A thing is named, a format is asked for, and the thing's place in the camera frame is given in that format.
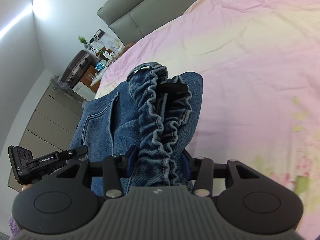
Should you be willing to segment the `person's left hand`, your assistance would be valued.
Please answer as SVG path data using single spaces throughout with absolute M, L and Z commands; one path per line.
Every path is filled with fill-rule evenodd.
M 32 184 L 24 185 L 22 187 L 22 191 L 25 191 L 26 189 L 30 188 L 31 186 L 32 186 Z

